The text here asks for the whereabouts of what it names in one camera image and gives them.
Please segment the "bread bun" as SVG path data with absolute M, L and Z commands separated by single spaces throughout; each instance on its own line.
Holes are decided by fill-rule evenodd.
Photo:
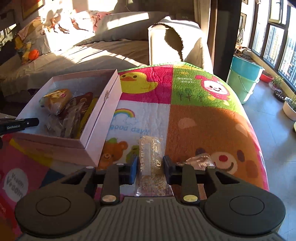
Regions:
M 43 96 L 39 103 L 41 107 L 48 109 L 49 113 L 58 115 L 71 98 L 69 89 L 57 89 Z

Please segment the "clear biscuit packet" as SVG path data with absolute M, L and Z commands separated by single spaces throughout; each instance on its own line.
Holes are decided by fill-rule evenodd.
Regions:
M 60 138 L 75 138 L 80 126 L 82 108 L 84 102 L 68 109 L 66 116 L 59 119 L 56 115 L 50 114 L 45 123 L 45 129 L 50 136 Z

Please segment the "red snack packet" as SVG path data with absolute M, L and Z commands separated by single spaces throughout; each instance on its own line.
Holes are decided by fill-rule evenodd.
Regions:
M 83 95 L 73 97 L 62 109 L 62 111 L 59 114 L 59 117 L 64 118 L 65 116 L 67 116 L 71 108 L 76 107 L 81 103 L 83 103 L 83 105 L 82 105 L 82 108 L 80 109 L 80 112 L 85 113 L 86 110 L 89 108 L 92 100 L 93 100 L 92 92 L 87 92 Z

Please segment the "pink cardboard box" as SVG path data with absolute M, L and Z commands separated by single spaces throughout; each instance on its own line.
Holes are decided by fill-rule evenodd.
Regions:
M 50 136 L 45 129 L 49 112 L 40 106 L 39 101 L 46 94 L 62 88 L 69 89 L 73 95 L 92 92 L 98 99 L 78 139 Z M 97 166 L 121 94 L 116 69 L 54 76 L 34 95 L 17 117 L 38 118 L 39 125 L 13 133 L 12 137 L 24 150 L 40 153 L 46 158 Z

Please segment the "clear packet of grain bar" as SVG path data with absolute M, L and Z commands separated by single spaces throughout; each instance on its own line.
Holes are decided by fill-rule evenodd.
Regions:
M 173 196 L 164 174 L 161 141 L 151 136 L 140 138 L 136 196 Z

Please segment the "yellow snack bar wrapper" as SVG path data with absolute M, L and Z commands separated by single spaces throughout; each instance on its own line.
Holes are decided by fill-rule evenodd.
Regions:
M 80 125 L 79 125 L 79 129 L 75 135 L 75 139 L 79 139 L 84 128 L 85 128 L 85 125 L 90 117 L 90 114 L 92 113 L 96 103 L 98 101 L 98 98 L 94 98 L 91 102 L 91 104 L 89 105 L 88 109 L 85 111 L 84 115 L 82 116 L 82 120 L 80 122 Z

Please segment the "small clear wrapped candy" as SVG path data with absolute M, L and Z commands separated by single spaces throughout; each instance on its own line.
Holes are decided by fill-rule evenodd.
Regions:
M 197 156 L 190 157 L 185 162 L 187 165 L 193 166 L 195 170 L 205 171 L 206 167 L 215 167 L 214 162 L 207 153 L 198 154 Z

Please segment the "orange toy ball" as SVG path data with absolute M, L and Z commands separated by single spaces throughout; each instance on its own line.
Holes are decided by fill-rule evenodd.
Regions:
M 34 60 L 38 59 L 39 56 L 40 56 L 39 51 L 34 49 L 34 50 L 29 52 L 28 60 L 34 61 Z

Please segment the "yellow plush toy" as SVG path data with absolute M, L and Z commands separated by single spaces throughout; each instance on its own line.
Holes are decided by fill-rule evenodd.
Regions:
M 26 64 L 28 62 L 31 46 L 31 41 L 23 42 L 19 35 L 15 37 L 15 49 L 20 56 L 21 64 Z

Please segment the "colourful cartoon play mat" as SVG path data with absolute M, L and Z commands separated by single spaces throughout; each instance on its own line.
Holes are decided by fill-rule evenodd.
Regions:
M 118 72 L 121 91 L 98 163 L 129 163 L 142 136 L 161 138 L 162 151 L 177 163 L 201 153 L 217 168 L 268 189 L 262 151 L 247 114 L 231 87 L 188 63 Z M 16 203 L 26 194 L 84 165 L 24 150 L 12 137 L 1 149 L 1 240 L 20 228 Z

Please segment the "bed with grey sheet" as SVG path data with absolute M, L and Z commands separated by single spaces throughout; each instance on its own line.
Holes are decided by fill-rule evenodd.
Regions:
M 125 70 L 149 64 L 148 40 L 121 39 L 76 45 L 93 35 L 83 30 L 73 30 L 69 34 L 50 33 L 58 51 L 43 54 L 23 65 L 18 63 L 18 56 L 11 57 L 1 65 L 1 92 L 4 97 L 40 89 L 57 75 L 112 68 Z

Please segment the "white flower pot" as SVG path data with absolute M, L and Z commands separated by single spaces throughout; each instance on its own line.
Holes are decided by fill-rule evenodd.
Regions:
M 290 120 L 296 121 L 295 99 L 286 97 L 282 109 Z

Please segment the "green plastic bucket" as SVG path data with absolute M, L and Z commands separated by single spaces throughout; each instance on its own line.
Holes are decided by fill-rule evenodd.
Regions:
M 259 79 L 247 79 L 230 69 L 226 83 L 236 93 L 241 104 L 245 104 L 253 94 L 255 86 L 259 83 Z

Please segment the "red bowl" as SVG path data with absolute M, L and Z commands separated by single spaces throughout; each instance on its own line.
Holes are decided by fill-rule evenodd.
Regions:
M 273 81 L 273 76 L 270 75 L 268 72 L 263 71 L 261 76 L 260 76 L 260 80 L 265 82 L 265 83 L 270 83 Z

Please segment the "small potted plant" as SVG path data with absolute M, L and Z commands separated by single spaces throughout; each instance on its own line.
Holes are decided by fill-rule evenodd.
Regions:
M 283 78 L 280 76 L 276 76 L 272 81 L 271 81 L 271 88 L 272 90 L 277 90 L 282 92 L 281 84 L 283 82 Z

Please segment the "blue plastic bucket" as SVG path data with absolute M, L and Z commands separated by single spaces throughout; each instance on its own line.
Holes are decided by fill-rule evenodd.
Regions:
M 252 81 L 258 80 L 264 70 L 263 67 L 237 56 L 233 57 L 230 68 L 238 75 Z

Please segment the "grey pillow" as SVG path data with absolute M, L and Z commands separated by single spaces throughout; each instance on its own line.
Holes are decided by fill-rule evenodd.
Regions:
M 167 12 L 162 11 L 135 11 L 107 15 L 99 20 L 97 30 L 92 37 L 84 39 L 76 45 L 121 39 L 147 41 L 148 28 L 168 15 Z

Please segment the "beige curtain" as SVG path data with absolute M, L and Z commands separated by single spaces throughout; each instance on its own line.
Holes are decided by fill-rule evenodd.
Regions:
M 211 1 L 194 0 L 193 3 L 195 22 L 200 26 L 205 38 L 207 38 L 209 32 Z

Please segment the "framed wall picture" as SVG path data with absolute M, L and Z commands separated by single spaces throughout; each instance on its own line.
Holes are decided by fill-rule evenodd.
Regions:
M 44 0 L 21 0 L 23 20 L 45 5 Z

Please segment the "window frame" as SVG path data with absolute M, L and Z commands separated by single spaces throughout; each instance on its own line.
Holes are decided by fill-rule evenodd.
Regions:
M 255 1 L 249 47 L 295 90 L 295 6 L 293 1 Z

